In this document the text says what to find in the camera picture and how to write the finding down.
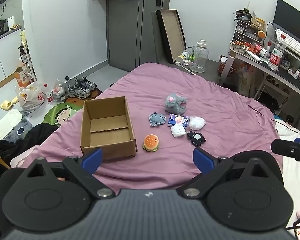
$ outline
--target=pink bedsheet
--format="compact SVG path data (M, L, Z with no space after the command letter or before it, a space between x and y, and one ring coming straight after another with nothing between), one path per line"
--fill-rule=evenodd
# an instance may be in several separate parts
M192 161L194 146L186 136L174 138L167 124L150 127L149 114L157 112L169 117L164 110L164 101L172 92L188 98L185 115L205 119L206 125L200 132L207 141L202 148L213 156L232 156L246 150L272 153L271 142L279 136L269 119L273 119L269 109L252 98L240 96L200 76L146 63L98 97L127 97L137 139L138 152L135 158L103 164L95 174L96 178L115 192L122 188L178 187L200 173ZM35 149L22 166L27 167L39 156L45 157L48 162L61 162L69 155L82 156L81 118L82 112L79 111ZM148 134L155 134L160 140L159 149L154 153L142 149L143 140ZM282 168L282 156L273 156Z

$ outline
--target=keyboard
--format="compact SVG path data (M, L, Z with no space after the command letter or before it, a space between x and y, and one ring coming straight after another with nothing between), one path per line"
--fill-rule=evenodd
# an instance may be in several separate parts
M280 29L275 30L277 40L281 37L281 34L286 36L286 47L300 56L300 42L289 36L287 33Z

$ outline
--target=hamburger toy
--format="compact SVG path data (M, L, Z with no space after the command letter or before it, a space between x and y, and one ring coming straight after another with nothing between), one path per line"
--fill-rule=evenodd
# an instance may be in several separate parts
M154 134L147 135L142 147L148 152L155 152L159 148L159 138Z

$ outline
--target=computer monitor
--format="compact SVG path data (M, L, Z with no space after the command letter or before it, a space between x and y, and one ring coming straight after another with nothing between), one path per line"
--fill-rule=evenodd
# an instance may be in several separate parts
M300 12L283 0L277 1L273 23L300 42Z

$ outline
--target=gray sneaker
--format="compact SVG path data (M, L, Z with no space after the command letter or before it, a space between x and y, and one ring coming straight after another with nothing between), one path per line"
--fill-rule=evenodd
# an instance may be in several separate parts
M90 96L90 89L82 86L80 82L69 85L68 89L68 95L71 98L77 97L79 99L85 99Z
M87 80L86 77L81 77L75 80L76 82L80 82L84 87L89 88L90 91L93 91L96 89L97 85L93 82L90 82Z

